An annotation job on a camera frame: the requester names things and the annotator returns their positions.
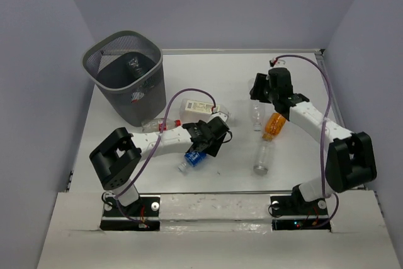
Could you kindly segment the clear unlabelled blue-ring bottle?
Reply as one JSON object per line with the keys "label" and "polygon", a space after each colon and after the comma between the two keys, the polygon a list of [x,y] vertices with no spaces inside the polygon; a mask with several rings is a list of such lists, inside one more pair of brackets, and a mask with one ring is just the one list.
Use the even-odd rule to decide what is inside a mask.
{"label": "clear unlabelled blue-ring bottle", "polygon": [[251,117],[253,130],[260,132],[263,128],[266,116],[266,106],[258,100],[249,100],[249,114]]}

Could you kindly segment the blue-label water bottle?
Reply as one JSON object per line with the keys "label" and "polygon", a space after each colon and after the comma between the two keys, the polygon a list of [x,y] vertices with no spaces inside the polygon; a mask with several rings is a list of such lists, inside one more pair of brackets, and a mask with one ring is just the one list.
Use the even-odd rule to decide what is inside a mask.
{"label": "blue-label water bottle", "polygon": [[206,157],[205,152],[187,152],[183,156],[183,161],[178,165],[178,169],[181,173],[187,173],[190,168],[198,166]]}

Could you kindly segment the red-label Nongfu water bottle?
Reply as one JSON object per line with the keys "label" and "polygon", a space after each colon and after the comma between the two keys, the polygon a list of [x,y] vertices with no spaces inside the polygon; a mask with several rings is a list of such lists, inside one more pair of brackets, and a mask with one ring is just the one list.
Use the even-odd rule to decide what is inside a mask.
{"label": "red-label Nongfu water bottle", "polygon": [[144,98],[147,94],[149,94],[154,89],[154,84],[144,83],[135,90],[133,90],[131,94],[131,103],[138,102],[142,98]]}

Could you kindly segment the green-label clear bottle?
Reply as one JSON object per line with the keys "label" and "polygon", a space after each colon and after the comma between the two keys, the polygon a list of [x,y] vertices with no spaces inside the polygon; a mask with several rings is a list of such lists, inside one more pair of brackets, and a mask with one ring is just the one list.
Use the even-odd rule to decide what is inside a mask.
{"label": "green-label clear bottle", "polygon": [[135,79],[141,78],[147,72],[147,67],[139,56],[131,56],[128,58],[127,69]]}

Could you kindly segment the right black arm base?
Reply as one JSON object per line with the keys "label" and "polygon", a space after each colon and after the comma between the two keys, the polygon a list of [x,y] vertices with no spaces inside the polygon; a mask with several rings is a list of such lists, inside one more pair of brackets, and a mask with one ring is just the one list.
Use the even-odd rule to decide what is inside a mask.
{"label": "right black arm base", "polygon": [[293,204],[290,195],[275,195],[270,197],[268,213],[272,217],[273,231],[331,230],[324,199],[298,206]]}

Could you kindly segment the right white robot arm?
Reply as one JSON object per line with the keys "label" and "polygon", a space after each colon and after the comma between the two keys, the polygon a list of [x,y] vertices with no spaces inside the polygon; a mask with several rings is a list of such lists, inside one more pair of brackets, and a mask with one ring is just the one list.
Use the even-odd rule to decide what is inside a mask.
{"label": "right white robot arm", "polygon": [[294,93],[287,68],[276,67],[267,74],[256,74],[249,94],[252,100],[271,103],[275,112],[308,133],[326,153],[321,175],[293,187],[290,206],[294,212],[303,214],[314,201],[361,186],[377,177],[370,136],[338,125],[326,118],[306,96]]}

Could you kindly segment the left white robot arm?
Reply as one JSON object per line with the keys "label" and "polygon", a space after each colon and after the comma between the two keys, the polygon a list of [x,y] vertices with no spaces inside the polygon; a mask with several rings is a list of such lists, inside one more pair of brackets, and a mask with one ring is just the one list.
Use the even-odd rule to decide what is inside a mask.
{"label": "left white robot arm", "polygon": [[133,215],[140,205],[136,179],[132,178],[139,162],[144,162],[141,173],[152,157],[165,154],[204,152],[215,157],[227,134],[231,134],[230,128],[218,116],[208,122],[186,123],[162,132],[130,133],[120,127],[95,147],[89,160],[102,188],[113,194],[119,210]]}

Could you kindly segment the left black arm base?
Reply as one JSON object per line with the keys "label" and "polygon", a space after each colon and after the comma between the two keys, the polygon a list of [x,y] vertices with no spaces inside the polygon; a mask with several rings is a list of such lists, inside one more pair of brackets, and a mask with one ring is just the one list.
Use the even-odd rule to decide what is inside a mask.
{"label": "left black arm base", "polygon": [[101,197],[103,212],[99,228],[102,231],[159,231],[160,196],[146,195],[140,202],[130,206],[118,206],[116,200],[106,193]]}

